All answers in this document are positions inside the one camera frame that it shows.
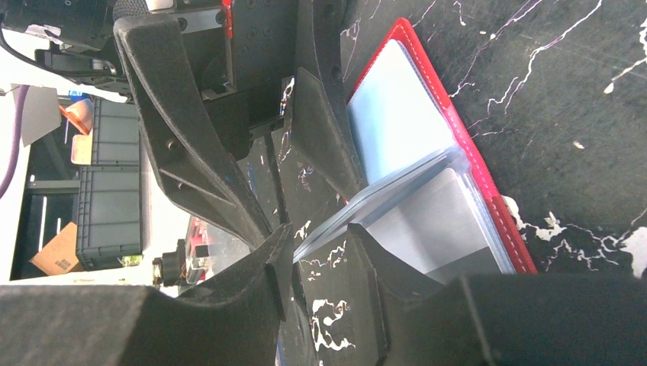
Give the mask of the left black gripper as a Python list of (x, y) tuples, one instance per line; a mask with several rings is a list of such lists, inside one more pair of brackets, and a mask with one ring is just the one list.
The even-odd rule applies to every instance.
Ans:
[(248, 153), (254, 128), (276, 123), (294, 52), (293, 144), (341, 197), (367, 186), (343, 88), (345, 1), (146, 6), (147, 15), (117, 20), (114, 37), (153, 174), (175, 206), (252, 249), (270, 236), (233, 157)]

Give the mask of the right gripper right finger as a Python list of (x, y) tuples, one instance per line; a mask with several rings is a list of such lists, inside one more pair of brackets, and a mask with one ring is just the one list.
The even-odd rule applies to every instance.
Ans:
[(359, 365), (644, 365), (646, 282), (477, 274), (441, 284), (347, 227)]

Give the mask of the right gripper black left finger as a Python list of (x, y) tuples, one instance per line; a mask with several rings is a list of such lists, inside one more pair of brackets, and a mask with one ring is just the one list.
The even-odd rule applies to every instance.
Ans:
[(228, 268), (170, 297), (149, 286), (6, 285), (3, 365), (272, 365), (294, 240), (283, 224)]

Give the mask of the red card holder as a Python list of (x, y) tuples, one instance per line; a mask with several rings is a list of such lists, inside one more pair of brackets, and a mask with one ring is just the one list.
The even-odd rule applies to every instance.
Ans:
[(466, 273), (533, 274), (533, 264), (474, 141), (412, 24), (395, 21), (347, 105), (367, 188), (310, 233), (294, 259), (335, 267), (319, 248), (362, 226), (385, 250), (445, 284)]

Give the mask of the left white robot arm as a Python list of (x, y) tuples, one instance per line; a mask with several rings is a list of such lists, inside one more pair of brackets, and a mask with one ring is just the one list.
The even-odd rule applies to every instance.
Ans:
[(171, 202), (259, 247), (272, 229), (237, 162), (283, 123), (342, 197), (366, 185), (340, 56), (344, 1), (3, 1), (2, 30), (50, 43), (45, 72), (135, 104), (156, 180)]

